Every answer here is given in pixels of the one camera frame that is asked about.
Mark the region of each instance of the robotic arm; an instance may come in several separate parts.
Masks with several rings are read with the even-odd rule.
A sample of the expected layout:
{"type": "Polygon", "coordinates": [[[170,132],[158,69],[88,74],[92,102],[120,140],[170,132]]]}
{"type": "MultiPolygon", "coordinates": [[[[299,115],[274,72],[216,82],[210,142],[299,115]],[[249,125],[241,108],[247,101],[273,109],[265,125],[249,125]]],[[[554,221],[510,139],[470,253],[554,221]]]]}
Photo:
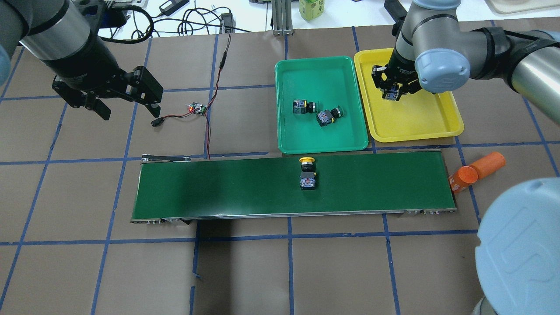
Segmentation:
{"type": "Polygon", "coordinates": [[[413,0],[408,13],[387,0],[395,20],[395,49],[385,66],[374,66],[375,86],[387,100],[425,89],[453,91],[469,78],[502,78],[560,124],[560,33],[510,32],[485,27],[462,32],[460,0],[413,0]]]}
{"type": "Polygon", "coordinates": [[[0,1],[0,82],[19,41],[56,73],[52,87],[70,106],[109,120],[100,98],[122,98],[158,117],[163,87],[143,66],[129,73],[119,68],[97,36],[105,9],[103,0],[0,1]]]}

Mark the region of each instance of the green can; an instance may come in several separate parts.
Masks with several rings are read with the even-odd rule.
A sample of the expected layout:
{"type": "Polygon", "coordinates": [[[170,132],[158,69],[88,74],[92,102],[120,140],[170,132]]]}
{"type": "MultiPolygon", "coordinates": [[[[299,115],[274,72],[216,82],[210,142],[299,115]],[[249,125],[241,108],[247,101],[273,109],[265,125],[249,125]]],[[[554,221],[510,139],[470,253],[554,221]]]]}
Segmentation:
{"type": "Polygon", "coordinates": [[[325,0],[300,0],[300,14],[305,20],[313,20],[325,11],[325,0]]]}

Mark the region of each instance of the yellow tray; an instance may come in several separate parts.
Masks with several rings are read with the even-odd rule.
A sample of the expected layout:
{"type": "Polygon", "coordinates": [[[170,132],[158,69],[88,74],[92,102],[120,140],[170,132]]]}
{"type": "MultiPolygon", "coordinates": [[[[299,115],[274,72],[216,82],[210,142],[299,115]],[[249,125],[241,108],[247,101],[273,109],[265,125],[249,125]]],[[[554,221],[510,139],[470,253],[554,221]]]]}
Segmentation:
{"type": "Polygon", "coordinates": [[[451,92],[421,90],[403,95],[399,101],[381,98],[371,68],[386,65],[392,52],[392,48],[363,50],[354,56],[371,136],[379,142],[395,142],[460,135],[465,125],[451,92]]]}

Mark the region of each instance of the orange cylinder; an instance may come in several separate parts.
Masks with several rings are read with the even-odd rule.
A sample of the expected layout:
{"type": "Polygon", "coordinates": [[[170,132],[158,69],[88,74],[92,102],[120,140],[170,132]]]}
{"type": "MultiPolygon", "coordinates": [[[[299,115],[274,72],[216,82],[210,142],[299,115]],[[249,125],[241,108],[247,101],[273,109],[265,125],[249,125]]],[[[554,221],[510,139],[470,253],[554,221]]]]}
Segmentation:
{"type": "Polygon", "coordinates": [[[477,171],[478,179],[483,179],[505,165],[506,158],[499,152],[492,152],[476,162],[469,164],[470,167],[477,171]]]}
{"type": "Polygon", "coordinates": [[[455,174],[449,176],[451,191],[458,193],[478,180],[477,171],[470,166],[462,166],[455,174]]]}

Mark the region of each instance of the tiled table surface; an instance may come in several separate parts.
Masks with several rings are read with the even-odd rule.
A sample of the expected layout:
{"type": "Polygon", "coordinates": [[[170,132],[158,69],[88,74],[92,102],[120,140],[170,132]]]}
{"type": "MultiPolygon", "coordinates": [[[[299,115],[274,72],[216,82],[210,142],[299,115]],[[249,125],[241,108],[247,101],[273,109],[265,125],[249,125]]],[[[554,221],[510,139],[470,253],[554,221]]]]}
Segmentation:
{"type": "MultiPolygon", "coordinates": [[[[463,23],[464,30],[489,26],[463,23]]],[[[496,21],[560,30],[557,18],[496,21]]],[[[146,64],[162,115],[207,103],[223,35],[109,45],[126,70],[146,64]]],[[[233,34],[212,108],[213,159],[280,157],[274,65],[392,47],[390,26],[233,34]]],[[[373,142],[358,154],[441,149],[448,170],[492,151],[507,166],[457,195],[458,212],[133,225],[139,156],[204,159],[204,118],[168,119],[107,100],[111,120],[73,109],[29,52],[0,98],[0,314],[469,314],[482,296],[479,219],[505,189],[558,176],[560,128],[500,80],[454,92],[458,137],[373,142]]]]}

